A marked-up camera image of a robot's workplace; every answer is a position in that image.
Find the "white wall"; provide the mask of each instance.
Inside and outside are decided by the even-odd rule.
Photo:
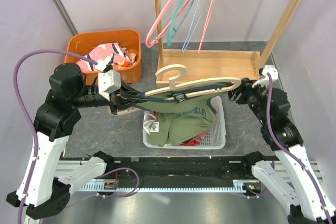
[[[51,0],[1,0],[0,5],[0,216],[1,223],[16,223],[17,209],[5,198],[16,190],[30,155],[33,138],[13,89],[13,70],[24,54],[42,48],[66,49],[70,32]],[[45,100],[48,78],[62,62],[59,55],[27,60],[19,72],[19,86],[31,116]]]
[[[293,117],[336,204],[336,0],[302,0],[275,49]]]
[[[173,16],[169,9],[163,24]],[[205,41],[268,40],[289,0],[217,0]],[[134,28],[144,41],[155,21],[154,0],[62,0],[75,27],[82,32]],[[167,0],[161,0],[163,7]],[[199,41],[203,20],[192,41]],[[189,15],[174,41],[184,41],[193,15]]]

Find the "plastic hanger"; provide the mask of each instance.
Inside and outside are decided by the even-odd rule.
[[[178,89],[184,89],[184,88],[196,86],[196,85],[199,86],[199,85],[213,84],[217,82],[231,82],[233,84],[229,87],[223,87],[221,89],[209,89],[209,90],[187,93],[186,97],[191,98],[191,97],[197,97],[197,96],[206,95],[206,94],[227,92],[227,91],[238,88],[241,84],[241,80],[237,77],[207,78],[207,79],[201,79],[201,80],[189,81],[189,82],[184,82],[181,84],[176,84],[177,81],[183,79],[183,77],[185,77],[187,74],[187,67],[181,64],[173,64],[173,65],[163,67],[159,71],[157,71],[155,75],[156,77],[159,77],[169,71],[179,71],[179,73],[173,77],[168,78],[168,82],[169,82],[168,87],[148,91],[145,93],[146,97],[149,97],[151,95],[160,94],[160,93],[166,93],[166,92],[174,91]],[[170,98],[167,98],[166,100],[174,100],[174,98],[170,97]]]
[[[197,26],[198,26],[198,23],[200,22],[201,16],[202,16],[202,14],[203,14],[204,11],[205,11],[205,9],[203,9],[203,10],[201,11],[201,14],[200,14],[200,16],[198,17],[198,20],[197,20],[197,22],[196,22],[196,25],[195,25],[193,31],[191,32],[192,27],[193,27],[193,24],[194,24],[194,21],[195,21],[196,13],[197,13],[197,11],[198,11],[198,7],[199,7],[199,5],[200,5],[200,1],[201,1],[201,0],[198,0],[198,2],[197,2],[196,9],[195,9],[194,16],[193,16],[193,20],[191,21],[191,24],[190,24],[189,33],[188,33],[188,36],[187,36],[187,38],[185,39],[185,42],[184,42],[183,47],[182,47],[182,52],[184,52],[184,51],[187,49],[187,47],[188,47],[188,45],[189,45],[189,43],[190,43],[190,40],[191,40],[191,38],[193,37],[193,35],[194,35],[194,33],[195,33],[195,30],[196,30],[196,28],[197,28]]]
[[[158,17],[156,18],[153,26],[151,27],[151,29],[149,30],[146,40],[145,40],[145,44],[147,47],[152,47],[155,45],[155,43],[165,34],[165,32],[169,29],[172,20],[166,25],[166,27],[160,32],[160,34],[157,35],[157,37],[150,42],[150,39],[156,29],[156,27],[158,26],[159,22],[161,21],[162,17],[164,16],[164,14],[166,13],[166,11],[168,10],[168,8],[170,7],[170,5],[173,3],[174,0],[168,0],[168,2],[165,4],[165,6],[162,8],[160,14],[158,15]],[[179,15],[183,9],[187,6],[187,4],[189,3],[190,0],[187,0],[181,7],[179,13],[177,15]]]
[[[211,18],[211,14],[212,14],[212,11],[213,11],[214,6],[215,6],[215,1],[216,0],[211,0],[211,2],[210,2],[210,7],[209,7],[208,14],[206,16],[206,21],[205,21],[205,25],[204,25],[204,29],[203,29],[202,38],[201,38],[201,41],[199,42],[200,46],[198,47],[198,52],[197,52],[198,55],[200,54],[199,51],[201,50],[201,47],[202,47],[202,44],[203,44],[203,40],[204,40],[204,37],[205,37],[206,30],[208,28],[209,20]]]
[[[183,5],[183,3],[185,2],[185,0],[180,0],[177,8],[176,8],[176,11],[173,15],[173,18],[172,18],[172,24],[170,25],[169,27],[169,32],[168,32],[168,37],[167,37],[167,46],[170,47],[171,46],[171,42],[172,42],[172,38],[175,37],[175,35],[177,34],[178,30],[180,29],[180,27],[182,26],[183,22],[185,21],[187,15],[189,14],[190,10],[191,10],[191,7],[193,6],[195,0],[192,0],[190,5],[189,5],[189,8],[188,10],[186,11],[186,13],[184,14],[182,20],[180,21],[179,25],[175,28],[174,25],[175,25],[175,22],[176,22],[176,18],[177,18],[177,15],[178,13],[180,12],[180,9]]]

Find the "orange plastic tub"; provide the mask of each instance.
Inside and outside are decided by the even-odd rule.
[[[100,44],[118,42],[121,47],[127,47],[129,52],[136,54],[136,61],[130,68],[118,69],[121,79],[126,83],[136,83],[141,78],[141,39],[140,34],[132,29],[95,31],[92,33],[77,34],[70,40],[68,51],[79,55],[88,54]],[[64,63],[77,62],[76,57],[66,55]],[[91,85],[99,71],[85,72],[86,84]]]

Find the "teal hanger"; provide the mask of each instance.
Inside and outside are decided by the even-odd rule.
[[[183,5],[183,3],[185,2],[186,0],[180,0],[177,8],[176,8],[176,11],[174,13],[174,16],[172,18],[172,23],[169,27],[169,32],[168,32],[168,37],[167,37],[167,46],[170,47],[171,46],[171,42],[172,42],[172,38],[175,37],[175,35],[177,34],[178,30],[180,29],[180,27],[182,26],[184,20],[186,19],[187,15],[189,14],[190,10],[191,10],[191,7],[193,6],[195,0],[192,0],[191,3],[190,3],[190,6],[188,8],[188,10],[186,11],[186,13],[184,14],[181,22],[179,23],[179,25],[175,28],[174,27],[174,24],[176,22],[176,18],[177,18],[177,15],[179,14],[179,12],[181,11],[181,7]]]

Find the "white laundry basket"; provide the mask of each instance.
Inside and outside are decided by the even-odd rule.
[[[209,129],[208,133],[204,137],[203,141],[196,146],[183,146],[183,145],[167,145],[159,147],[157,145],[150,144],[150,136],[145,129],[142,129],[143,143],[149,148],[164,148],[164,149],[185,149],[185,150],[217,150],[221,149],[225,145],[225,120],[222,100],[220,97],[214,97],[211,99],[211,104],[217,111],[216,122]]]

